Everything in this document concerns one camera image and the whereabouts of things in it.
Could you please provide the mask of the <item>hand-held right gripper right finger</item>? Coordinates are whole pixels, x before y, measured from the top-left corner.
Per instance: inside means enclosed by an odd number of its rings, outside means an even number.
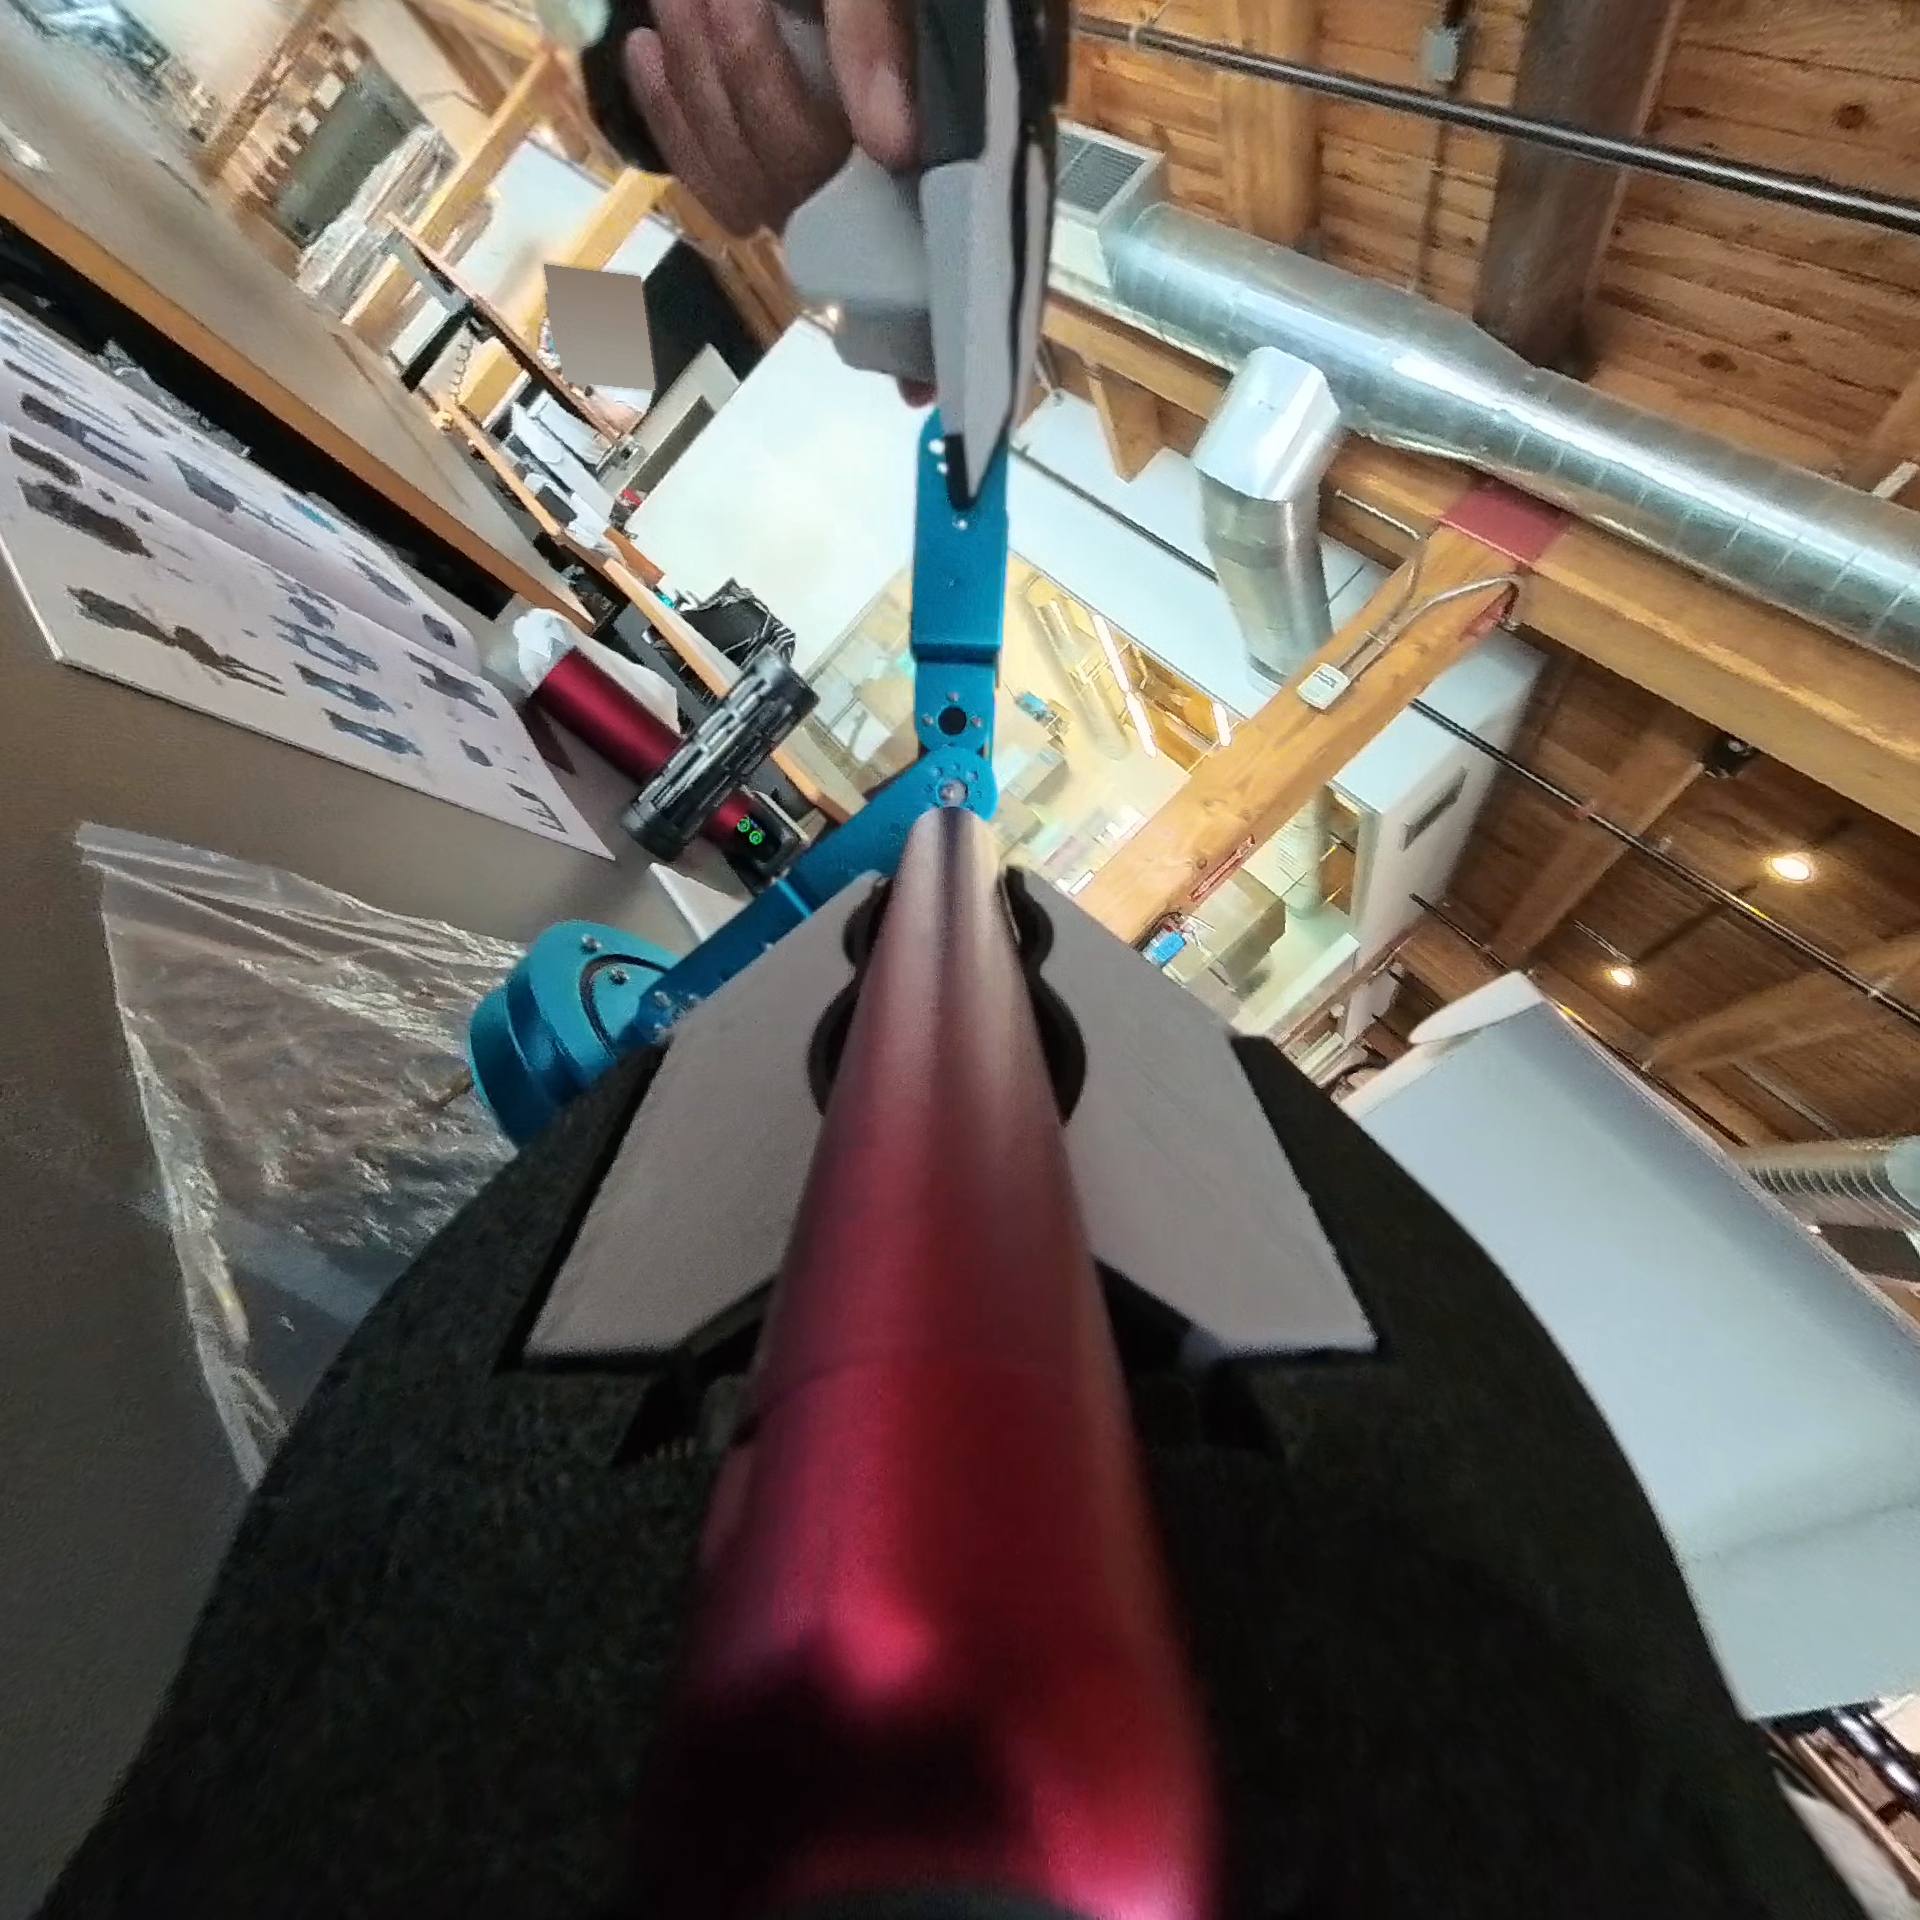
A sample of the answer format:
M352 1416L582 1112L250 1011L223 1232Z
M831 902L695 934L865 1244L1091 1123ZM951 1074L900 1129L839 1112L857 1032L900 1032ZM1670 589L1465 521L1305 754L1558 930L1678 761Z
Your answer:
M1370 1358L1377 1329L1222 1014L1046 881L1041 986L1083 1056L1066 1146L1092 1254L1184 1329L1186 1361Z

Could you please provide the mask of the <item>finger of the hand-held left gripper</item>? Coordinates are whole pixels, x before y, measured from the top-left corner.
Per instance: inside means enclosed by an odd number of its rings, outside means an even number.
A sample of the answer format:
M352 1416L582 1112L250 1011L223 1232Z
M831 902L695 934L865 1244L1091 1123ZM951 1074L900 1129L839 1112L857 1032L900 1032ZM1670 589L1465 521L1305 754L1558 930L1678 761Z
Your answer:
M1049 268L1052 146L1016 138L919 180L950 501L978 501L1024 403Z

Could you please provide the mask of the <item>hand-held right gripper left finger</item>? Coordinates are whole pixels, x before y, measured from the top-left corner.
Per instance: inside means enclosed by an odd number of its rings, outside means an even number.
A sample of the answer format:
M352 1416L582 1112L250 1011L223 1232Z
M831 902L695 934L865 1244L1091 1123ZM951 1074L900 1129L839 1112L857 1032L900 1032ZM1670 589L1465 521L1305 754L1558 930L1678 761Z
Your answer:
M774 1281L824 1129L812 1044L856 979L849 925L878 888L856 877L676 1024L529 1361L659 1361L715 1336Z

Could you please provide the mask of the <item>blue toy robot arm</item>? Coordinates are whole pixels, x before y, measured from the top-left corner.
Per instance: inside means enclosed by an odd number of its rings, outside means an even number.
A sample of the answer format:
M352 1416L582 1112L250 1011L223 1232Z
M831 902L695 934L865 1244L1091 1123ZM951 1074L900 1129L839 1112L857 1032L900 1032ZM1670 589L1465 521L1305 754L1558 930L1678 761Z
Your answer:
M921 817L994 817L1007 462L1008 445L998 445L975 465L938 416L919 437L908 622L918 758L682 960L622 928L561 921L479 1001L467 1032L472 1088L514 1147L538 1138L622 1059L662 1043L856 881L895 877Z

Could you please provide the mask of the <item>red electric screwdriver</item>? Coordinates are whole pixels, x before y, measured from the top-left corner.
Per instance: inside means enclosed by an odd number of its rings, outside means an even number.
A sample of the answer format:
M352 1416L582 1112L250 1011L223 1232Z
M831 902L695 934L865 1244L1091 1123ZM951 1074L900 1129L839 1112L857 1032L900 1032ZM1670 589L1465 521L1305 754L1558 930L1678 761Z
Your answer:
M714 1488L635 1915L1211 1915L1206 1718L985 825L921 817Z

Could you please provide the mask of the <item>grey desk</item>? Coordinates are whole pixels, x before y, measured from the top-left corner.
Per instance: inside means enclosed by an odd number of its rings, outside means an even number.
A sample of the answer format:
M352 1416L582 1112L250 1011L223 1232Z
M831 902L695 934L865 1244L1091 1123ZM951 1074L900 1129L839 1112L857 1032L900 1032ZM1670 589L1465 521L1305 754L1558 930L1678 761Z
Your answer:
M30 1915L148 1732L248 1501L185 1324L119 1024L108 825L530 941L607 921L690 947L617 833L632 787L558 733L616 860L547 843L58 662L6 579L2 1902Z

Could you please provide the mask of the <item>person's left hand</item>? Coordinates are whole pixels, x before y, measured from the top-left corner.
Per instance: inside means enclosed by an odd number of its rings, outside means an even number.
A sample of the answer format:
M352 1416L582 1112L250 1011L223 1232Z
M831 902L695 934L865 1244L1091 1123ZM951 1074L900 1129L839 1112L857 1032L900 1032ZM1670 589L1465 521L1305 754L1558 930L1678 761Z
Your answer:
M827 2L832 89L802 74L766 2L662 2L622 48L667 173L731 236L780 234L851 157L919 157L910 5Z

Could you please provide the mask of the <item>open laptop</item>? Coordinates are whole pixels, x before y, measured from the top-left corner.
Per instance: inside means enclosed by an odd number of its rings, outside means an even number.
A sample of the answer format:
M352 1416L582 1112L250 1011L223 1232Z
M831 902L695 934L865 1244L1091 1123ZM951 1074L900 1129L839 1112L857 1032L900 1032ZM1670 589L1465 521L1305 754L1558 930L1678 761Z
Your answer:
M547 329L570 385L614 396L656 393L647 280L544 265Z

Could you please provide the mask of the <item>clear plastic bag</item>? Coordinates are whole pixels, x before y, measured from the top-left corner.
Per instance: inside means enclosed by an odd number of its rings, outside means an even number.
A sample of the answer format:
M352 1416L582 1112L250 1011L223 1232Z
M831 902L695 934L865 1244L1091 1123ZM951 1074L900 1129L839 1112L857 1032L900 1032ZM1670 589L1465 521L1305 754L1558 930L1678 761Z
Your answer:
M467 1027L521 949L86 822L208 1403L257 1488L348 1337L507 1162Z

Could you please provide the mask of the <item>black device green display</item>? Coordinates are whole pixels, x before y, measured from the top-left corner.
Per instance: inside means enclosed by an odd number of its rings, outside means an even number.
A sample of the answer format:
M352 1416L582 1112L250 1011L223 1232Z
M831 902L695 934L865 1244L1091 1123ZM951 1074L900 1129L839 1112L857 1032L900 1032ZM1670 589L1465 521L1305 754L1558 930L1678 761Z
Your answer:
M721 849L753 889L776 881L800 843L755 774L815 712L818 696L777 652L756 657L707 720L682 740L619 825L650 857L676 861L698 837Z

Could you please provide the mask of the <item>white orange cardboard box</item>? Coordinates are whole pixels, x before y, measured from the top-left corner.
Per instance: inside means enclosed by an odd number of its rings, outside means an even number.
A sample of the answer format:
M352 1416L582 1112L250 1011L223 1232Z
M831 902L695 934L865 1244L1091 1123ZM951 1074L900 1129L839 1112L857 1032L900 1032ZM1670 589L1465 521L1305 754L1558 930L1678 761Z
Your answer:
M1350 1113L1599 1403L1746 1716L1914 1697L1914 1320L1521 974Z

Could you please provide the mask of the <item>red cylindrical bottle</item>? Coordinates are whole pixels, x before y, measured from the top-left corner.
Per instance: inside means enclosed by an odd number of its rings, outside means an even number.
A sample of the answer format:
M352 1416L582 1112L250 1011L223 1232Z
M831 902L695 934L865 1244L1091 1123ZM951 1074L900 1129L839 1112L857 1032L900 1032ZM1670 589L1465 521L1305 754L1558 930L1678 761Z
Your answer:
M638 792L651 787L682 749L672 686L558 613L519 614L497 672L513 678L524 707L582 739Z

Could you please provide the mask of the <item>printed instruction sheet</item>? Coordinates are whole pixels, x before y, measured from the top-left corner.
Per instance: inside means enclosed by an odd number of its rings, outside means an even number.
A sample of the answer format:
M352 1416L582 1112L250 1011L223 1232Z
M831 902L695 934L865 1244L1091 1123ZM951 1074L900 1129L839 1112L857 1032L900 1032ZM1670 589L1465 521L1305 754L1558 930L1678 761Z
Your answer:
M51 654L611 860L403 564L30 320L2 320L2 546Z

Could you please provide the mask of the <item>wooden edged table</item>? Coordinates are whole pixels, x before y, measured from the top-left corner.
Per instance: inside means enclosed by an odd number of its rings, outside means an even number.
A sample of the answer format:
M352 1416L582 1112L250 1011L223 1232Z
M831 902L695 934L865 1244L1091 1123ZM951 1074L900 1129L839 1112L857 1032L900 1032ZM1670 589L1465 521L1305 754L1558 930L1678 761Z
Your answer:
M494 617L516 596L588 622L418 396L188 180L142 101L11 5L2 118L8 298L47 302L86 346L121 346L267 473L472 609Z

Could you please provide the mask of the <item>silver air duct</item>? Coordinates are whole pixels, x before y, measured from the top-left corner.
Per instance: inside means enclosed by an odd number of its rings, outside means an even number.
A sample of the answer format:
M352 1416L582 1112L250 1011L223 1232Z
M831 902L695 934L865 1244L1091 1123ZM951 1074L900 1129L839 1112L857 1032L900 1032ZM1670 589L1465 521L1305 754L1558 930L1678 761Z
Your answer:
M1226 372L1286 352L1320 371L1370 442L1465 465L1918 668L1914 513L1534 368L1422 294L1177 208L1164 173L1162 150L1060 124L1056 292Z

